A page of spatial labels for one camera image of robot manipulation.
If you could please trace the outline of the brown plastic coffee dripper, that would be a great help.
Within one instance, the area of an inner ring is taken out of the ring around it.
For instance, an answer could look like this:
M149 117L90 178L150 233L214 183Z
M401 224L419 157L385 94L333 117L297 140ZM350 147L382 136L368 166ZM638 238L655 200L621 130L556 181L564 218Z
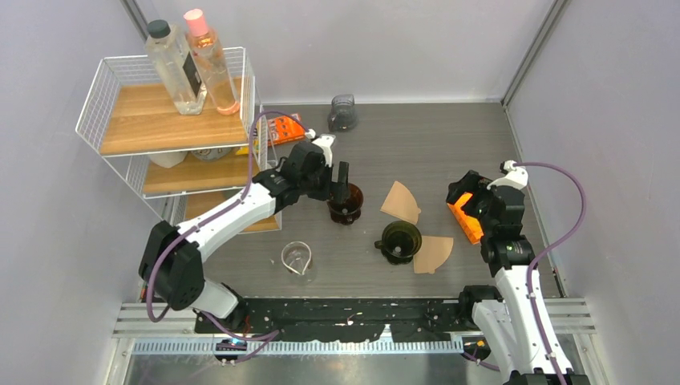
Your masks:
M352 225L361 216L364 201L362 190L355 184L349 184L350 196L342 203L327 202L330 219L340 225Z

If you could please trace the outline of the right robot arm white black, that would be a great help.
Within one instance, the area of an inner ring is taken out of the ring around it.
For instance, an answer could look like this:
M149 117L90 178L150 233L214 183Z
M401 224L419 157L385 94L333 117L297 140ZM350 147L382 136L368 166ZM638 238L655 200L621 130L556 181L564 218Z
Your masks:
M482 332L505 384L588 384L557 338L540 288L539 258L522 233L527 183L526 169L512 165L496 180L470 170L449 184L447 203L470 196L462 210L480 223L480 254L495 281L463 288L458 319Z

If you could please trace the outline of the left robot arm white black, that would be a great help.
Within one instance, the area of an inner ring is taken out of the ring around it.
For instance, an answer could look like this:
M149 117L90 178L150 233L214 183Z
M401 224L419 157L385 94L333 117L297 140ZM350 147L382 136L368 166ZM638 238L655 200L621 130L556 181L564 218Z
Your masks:
M240 192L192 220L157 223L139 267L147 284L147 312L153 322L153 298L170 310L192 308L209 313L228 332L240 330L246 312L239 296L225 284L208 280L204 263L224 243L249 226L296 204L301 197L342 203L349 198L349 165L333 163L336 137L322 134L295 144L278 168L259 172Z

